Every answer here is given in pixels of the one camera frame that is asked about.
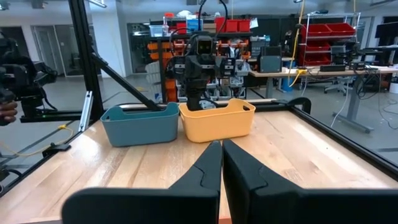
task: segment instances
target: wooden tabletop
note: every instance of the wooden tabletop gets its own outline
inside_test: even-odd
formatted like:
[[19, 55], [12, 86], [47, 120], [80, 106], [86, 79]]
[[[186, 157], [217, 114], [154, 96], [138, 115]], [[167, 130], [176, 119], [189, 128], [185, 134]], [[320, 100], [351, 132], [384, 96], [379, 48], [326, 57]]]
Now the wooden tabletop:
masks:
[[[397, 188], [398, 183], [288, 111], [256, 113], [248, 136], [233, 141], [304, 188]], [[101, 122], [59, 152], [3, 198], [2, 224], [60, 219], [64, 201], [87, 187], [167, 188], [205, 150], [179, 124], [169, 143], [114, 148]], [[229, 217], [225, 189], [220, 217]]]
[[[293, 68], [290, 71], [290, 74], [289, 74], [289, 69], [288, 68], [283, 68], [282, 72], [276, 72], [276, 73], [259, 73], [259, 72], [255, 72], [255, 71], [250, 71], [249, 73], [250, 73], [250, 75], [252, 75], [254, 77], [283, 78], [283, 77], [287, 77], [287, 76], [295, 77], [296, 76], [296, 71], [297, 71], [297, 69]], [[379, 68], [378, 72], [380, 72], [381, 74], [395, 73], [395, 72], [398, 72], [398, 69], [381, 67], [381, 68]], [[365, 71], [357, 71], [356, 73], [364, 74], [366, 72]], [[305, 73], [305, 74], [302, 74], [301, 76], [318, 76], [318, 77], [327, 77], [327, 76], [329, 76], [330, 77], [330, 76], [349, 76], [349, 75], [356, 75], [356, 74], [352, 70], [346, 70], [344, 72], [319, 72], [318, 68], [314, 68], [311, 71], [311, 74]]]

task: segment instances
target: office chair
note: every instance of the office chair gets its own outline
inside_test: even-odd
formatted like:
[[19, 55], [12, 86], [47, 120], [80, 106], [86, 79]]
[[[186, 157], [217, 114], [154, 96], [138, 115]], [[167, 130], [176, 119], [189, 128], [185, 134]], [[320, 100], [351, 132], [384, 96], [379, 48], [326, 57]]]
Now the office chair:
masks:
[[[331, 46], [331, 54], [332, 61], [336, 65], [344, 65], [345, 58], [341, 57], [341, 55], [345, 55], [346, 46], [345, 45], [335, 45]], [[332, 85], [325, 86], [324, 94], [328, 93], [330, 90], [337, 90], [338, 92], [342, 91], [343, 95], [346, 96], [347, 90], [352, 90], [351, 87], [347, 88], [347, 82], [351, 80], [351, 77], [336, 77], [336, 80]]]

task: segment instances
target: basket handle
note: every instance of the basket handle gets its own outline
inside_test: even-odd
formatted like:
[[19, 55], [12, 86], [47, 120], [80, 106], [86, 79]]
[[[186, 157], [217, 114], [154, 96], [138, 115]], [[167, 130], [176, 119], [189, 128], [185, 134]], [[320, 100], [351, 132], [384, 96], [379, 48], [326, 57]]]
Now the basket handle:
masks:
[[253, 105], [244, 100], [242, 100], [241, 106], [243, 111], [251, 111], [251, 108], [253, 107]]

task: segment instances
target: computer monitor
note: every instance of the computer monitor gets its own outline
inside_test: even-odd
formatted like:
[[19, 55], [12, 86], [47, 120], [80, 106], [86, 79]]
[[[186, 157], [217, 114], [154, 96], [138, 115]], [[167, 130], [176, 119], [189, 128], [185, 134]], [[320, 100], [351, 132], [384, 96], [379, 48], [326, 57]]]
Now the computer monitor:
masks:
[[375, 38], [390, 37], [394, 39], [398, 37], [398, 22], [388, 22], [377, 25]]

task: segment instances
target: yellow cable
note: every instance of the yellow cable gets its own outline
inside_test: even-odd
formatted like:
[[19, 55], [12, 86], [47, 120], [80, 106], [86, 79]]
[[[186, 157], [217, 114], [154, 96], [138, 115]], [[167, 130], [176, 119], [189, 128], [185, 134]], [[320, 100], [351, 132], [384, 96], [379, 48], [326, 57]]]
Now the yellow cable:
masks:
[[[301, 24], [301, 20], [303, 19], [303, 14], [304, 14], [304, 6], [305, 6], [305, 0], [303, 0], [303, 3], [301, 5], [301, 11], [300, 11], [300, 17], [298, 18], [298, 23]], [[290, 61], [290, 67], [289, 67], [289, 75], [288, 75], [288, 80], [290, 80], [290, 72], [292, 70], [293, 67], [293, 61], [294, 61], [294, 57], [296, 54], [296, 50], [297, 50], [297, 41], [299, 39], [299, 33], [300, 33], [300, 28], [297, 29], [296, 32], [296, 36], [294, 38], [294, 46], [293, 46], [293, 55], [292, 55], [292, 59]], [[292, 82], [292, 84], [289, 85], [289, 87], [292, 87], [294, 85], [294, 83], [297, 81], [297, 79], [299, 78], [300, 73], [298, 73], [294, 79], [294, 81]]]
[[[69, 136], [67, 139], [64, 139], [64, 140], [62, 140], [62, 141], [59, 141], [59, 142], [55, 143], [56, 145], [63, 144], [63, 143], [65, 143], [67, 140], [69, 140], [70, 138], [72, 138], [74, 132], [73, 132], [72, 129], [68, 128], [65, 124], [59, 126], [58, 129], [66, 129], [66, 130], [69, 130], [69, 131], [70, 131], [70, 136]], [[33, 156], [33, 155], [42, 153], [42, 152], [44, 152], [46, 149], [48, 149], [48, 148], [50, 147], [50, 145], [48, 145], [48, 146], [45, 146], [45, 147], [43, 147], [42, 149], [39, 149], [38, 151], [35, 151], [35, 152], [32, 152], [32, 153], [29, 153], [29, 154], [21, 154], [21, 153], [18, 153], [18, 152], [15, 152], [15, 151], [11, 150], [4, 142], [0, 142], [0, 146], [2, 146], [6, 151], [11, 152], [13, 155], [22, 156], [22, 157], [29, 157], [29, 156]]]

